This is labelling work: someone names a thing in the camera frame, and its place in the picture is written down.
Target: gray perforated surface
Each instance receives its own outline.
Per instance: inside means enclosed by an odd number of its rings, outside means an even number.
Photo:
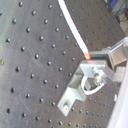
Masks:
[[[89,50],[125,35],[103,0],[66,0]],[[76,101],[68,117],[56,104],[83,60],[57,0],[0,1],[0,127],[106,127],[119,87]]]

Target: metal bracket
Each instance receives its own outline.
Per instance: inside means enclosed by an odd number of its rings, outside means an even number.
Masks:
[[[101,84],[105,85],[106,77],[113,82],[122,82],[125,68],[119,67],[116,72],[114,72],[113,69],[115,65],[126,60],[123,51],[125,40],[127,41],[126,38],[119,41],[112,48],[90,53],[93,60],[83,60],[79,64],[57,104],[57,107],[64,116],[69,114],[75,100],[85,101],[87,94],[85,90],[91,90],[88,78],[93,78],[96,86],[100,86]]]

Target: white cable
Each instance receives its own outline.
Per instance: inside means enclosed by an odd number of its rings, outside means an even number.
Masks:
[[[82,81],[81,81],[81,88],[83,89],[85,95],[92,95],[96,92],[98,92],[105,84],[102,83],[100,86],[98,86],[97,88],[91,90],[91,91],[86,91],[84,89],[84,86],[85,86],[85,82],[87,81],[87,77],[84,75],[83,78],[82,78]]]
[[[79,34],[78,30],[77,30],[77,28],[76,28],[76,26],[75,26],[75,24],[74,24],[74,22],[73,22],[73,20],[72,20],[72,18],[70,16],[69,12],[68,12],[68,9],[66,7],[66,4],[65,4],[64,0],[58,0],[58,3],[60,5],[60,8],[61,8],[61,10],[63,12],[63,15],[64,15],[64,17],[66,19],[66,22],[67,22],[67,24],[68,24],[68,26],[69,26],[74,38],[76,39],[80,49],[82,50],[83,53],[87,53],[88,54],[89,52],[88,52],[87,46],[85,45],[82,37],[80,36],[80,34]]]
[[[92,95],[92,94],[98,92],[104,85],[105,85],[105,84],[102,83],[100,86],[98,86],[97,88],[95,88],[95,89],[93,89],[93,90],[91,90],[91,91],[85,91],[85,90],[84,90],[84,93],[85,93],[85,95]]]

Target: metal mount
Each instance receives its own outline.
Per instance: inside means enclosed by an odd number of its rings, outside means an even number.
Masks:
[[[97,87],[106,84],[106,77],[113,82],[122,82],[125,67],[117,67],[116,72],[114,72],[114,67],[127,60],[127,56],[125,55],[127,52],[127,42],[128,38],[124,38],[111,48],[91,52],[92,60],[83,60],[80,62],[57,104],[57,107],[64,116],[69,114],[75,100],[85,101],[86,92],[91,91],[89,78],[93,79]]]

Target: orange light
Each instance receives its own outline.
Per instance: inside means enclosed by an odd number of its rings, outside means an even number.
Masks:
[[[91,56],[90,56],[90,54],[89,54],[89,52],[88,53],[84,53],[84,56],[85,56],[85,58],[87,59],[87,60],[90,60],[91,59]]]

